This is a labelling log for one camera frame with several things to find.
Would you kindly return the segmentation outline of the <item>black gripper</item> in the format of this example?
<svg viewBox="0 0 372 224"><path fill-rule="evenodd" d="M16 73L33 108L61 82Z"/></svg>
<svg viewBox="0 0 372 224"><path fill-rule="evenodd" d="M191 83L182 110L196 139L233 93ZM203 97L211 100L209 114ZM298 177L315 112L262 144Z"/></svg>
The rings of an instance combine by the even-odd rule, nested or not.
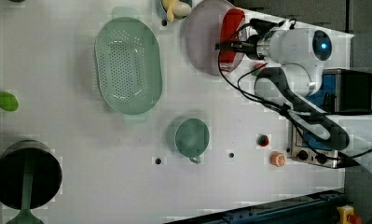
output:
<svg viewBox="0 0 372 224"><path fill-rule="evenodd" d="M216 50L239 50L239 52L244 53L251 60L262 60L261 56L257 52L257 44L260 40L260 35L251 35L246 40L239 40L239 42L223 42L216 43Z"/></svg>

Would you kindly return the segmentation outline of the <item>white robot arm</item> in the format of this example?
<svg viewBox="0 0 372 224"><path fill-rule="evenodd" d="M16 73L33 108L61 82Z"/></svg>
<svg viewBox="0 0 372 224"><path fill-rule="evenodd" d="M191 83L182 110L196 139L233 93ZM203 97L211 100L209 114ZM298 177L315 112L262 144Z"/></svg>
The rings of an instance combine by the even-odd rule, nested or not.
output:
<svg viewBox="0 0 372 224"><path fill-rule="evenodd" d="M287 118L297 131L338 150L372 174L372 111L330 113L307 100L322 86L324 64L332 54L330 36L318 29L271 29L247 41L229 36L215 44L220 53L252 53L271 59L246 95Z"/></svg>

